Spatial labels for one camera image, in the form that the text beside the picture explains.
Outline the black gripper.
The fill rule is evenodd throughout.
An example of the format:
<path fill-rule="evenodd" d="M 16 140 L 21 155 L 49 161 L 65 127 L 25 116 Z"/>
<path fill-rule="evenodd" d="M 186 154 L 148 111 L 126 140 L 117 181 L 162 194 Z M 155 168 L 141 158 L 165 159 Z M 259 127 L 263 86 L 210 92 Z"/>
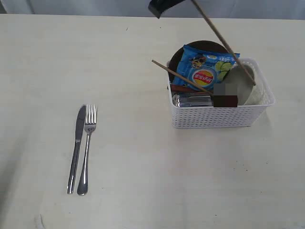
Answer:
<path fill-rule="evenodd" d="M 166 10 L 183 1 L 184 0 L 151 0 L 148 5 L 148 10 L 159 19 Z"/>

